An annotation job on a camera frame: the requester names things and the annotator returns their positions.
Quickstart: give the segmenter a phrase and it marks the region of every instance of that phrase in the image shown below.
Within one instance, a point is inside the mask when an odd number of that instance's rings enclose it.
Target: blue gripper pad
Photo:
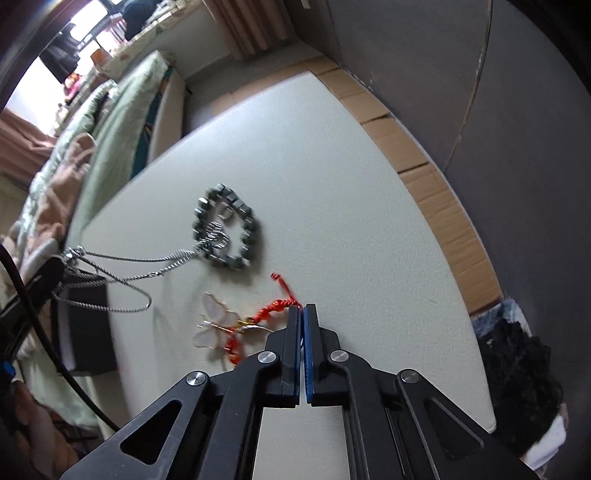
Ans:
[[[304,379],[306,381],[306,401],[312,403],[314,397],[314,368],[312,366],[310,323],[307,308],[304,308]]]

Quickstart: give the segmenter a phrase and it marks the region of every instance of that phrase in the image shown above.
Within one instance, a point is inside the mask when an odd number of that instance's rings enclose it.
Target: butterfly ornament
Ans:
[[[225,304],[209,292],[203,296],[203,308],[205,315],[197,326],[193,345],[198,348],[223,348],[234,365],[243,358],[242,342],[238,335],[250,330],[272,332],[249,318],[242,320],[240,315],[228,310]]]
[[[252,317],[245,320],[240,318],[236,312],[228,308],[214,297],[211,293],[203,296],[203,307],[205,309],[204,319],[197,326],[197,333],[193,336],[193,345],[198,348],[223,348],[230,361],[237,365],[244,358],[244,351],[239,335],[250,330],[263,330],[272,332],[271,329],[261,325],[271,317],[273,312],[282,312],[291,306],[301,308],[300,302],[296,300],[285,280],[278,273],[272,273],[271,278],[275,280],[282,291],[287,294],[287,299],[277,299],[269,305],[261,308]]]

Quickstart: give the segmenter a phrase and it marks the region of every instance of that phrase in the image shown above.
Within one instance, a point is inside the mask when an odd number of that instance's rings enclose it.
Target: silver chain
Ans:
[[[82,278],[94,278],[95,275],[80,270],[75,267],[75,263],[80,260],[87,265],[93,267],[97,272],[103,272],[105,275],[108,275],[111,279],[102,278],[100,280],[89,280],[85,282],[77,282],[77,283],[69,283],[63,284],[60,283],[56,290],[53,291],[53,297],[68,305],[82,307],[85,309],[90,310],[99,310],[101,312],[114,312],[114,313],[138,313],[144,312],[150,308],[152,305],[152,297],[148,292],[145,290],[132,285],[131,281],[136,280],[143,280],[145,278],[154,278],[154,277],[161,277],[164,274],[175,270],[178,267],[181,267],[185,263],[189,262],[193,258],[199,256],[199,250],[203,247],[213,247],[216,249],[223,249],[230,245],[230,238],[228,235],[223,231],[223,226],[217,222],[211,222],[208,224],[206,228],[206,236],[202,240],[200,240],[192,250],[186,250],[181,248],[177,250],[172,255],[167,257],[161,258],[128,258],[128,257],[117,257],[116,255],[106,255],[100,254],[97,252],[90,252],[84,249],[84,247],[75,247],[75,248],[68,248],[62,255],[62,260],[66,264],[66,269],[70,271],[72,274],[82,277]],[[105,268],[101,267],[94,261],[90,260],[86,257],[96,257],[96,258],[105,258],[107,260],[116,260],[122,262],[135,262],[135,263],[161,263],[161,262],[172,262],[170,265],[166,267],[160,268],[159,270],[146,273],[143,275],[134,275],[132,277],[117,277],[115,274],[111,273],[110,271],[106,270]],[[90,288],[90,287],[100,287],[102,285],[113,284],[113,283],[121,283],[139,293],[141,293],[144,297],[148,299],[148,303],[143,307],[138,307],[134,309],[123,309],[123,308],[116,308],[116,307],[103,307],[101,305],[93,305],[92,303],[85,303],[81,301],[63,299],[59,297],[59,293],[63,290],[69,290],[71,288]]]

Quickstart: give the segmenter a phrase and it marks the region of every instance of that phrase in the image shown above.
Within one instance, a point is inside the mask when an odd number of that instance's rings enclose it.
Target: cardboard box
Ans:
[[[394,118],[378,118],[363,128],[398,173],[425,165],[428,160]]]
[[[232,94],[224,93],[221,97],[212,102],[212,112],[214,115],[219,115],[234,105],[236,105],[236,101],[234,100]]]
[[[447,182],[432,164],[400,175],[441,246],[469,314],[496,303],[501,287],[484,247]]]
[[[323,73],[339,68],[335,62],[326,58],[324,55],[304,60],[303,63],[314,75],[322,75]]]
[[[351,115],[360,123],[364,124],[370,120],[388,115],[388,109],[369,92],[361,92],[341,99],[340,103],[345,105]]]
[[[275,73],[271,73],[266,77],[255,80],[254,82],[248,83],[244,87],[240,87],[236,92],[232,94],[236,103],[246,100],[250,96],[262,92],[263,90],[276,85],[283,80],[299,75],[300,73],[309,72],[308,67],[303,63],[296,63],[290,65],[284,69],[278,70]]]
[[[341,69],[318,75],[318,79],[326,85],[338,99],[363,92],[363,87],[349,74]]]

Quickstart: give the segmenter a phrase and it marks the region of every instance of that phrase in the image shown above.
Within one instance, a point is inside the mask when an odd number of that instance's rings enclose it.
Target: red string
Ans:
[[[287,285],[287,283],[285,283],[285,280],[283,280],[283,277],[279,275],[279,273],[272,273],[271,278],[279,284],[279,286],[285,293],[287,293],[289,299],[273,300],[269,305],[261,308],[255,316],[250,318],[250,320],[254,323],[259,323],[263,320],[267,320],[270,317],[271,312],[281,312],[283,309],[286,309],[293,305],[301,308],[300,302],[296,300],[289,286]]]
[[[249,318],[252,323],[259,323],[263,320],[267,320],[270,317],[271,312],[281,312],[283,309],[289,308],[291,306],[301,308],[300,302],[296,300],[289,286],[287,283],[285,283],[285,280],[283,280],[283,277],[279,275],[279,273],[272,273],[271,278],[279,284],[281,289],[288,295],[289,298],[273,300],[269,305],[261,308],[255,316]],[[240,363],[240,360],[243,358],[242,342],[240,342],[235,336],[230,337],[226,343],[226,346],[224,347],[224,350],[234,365]]]

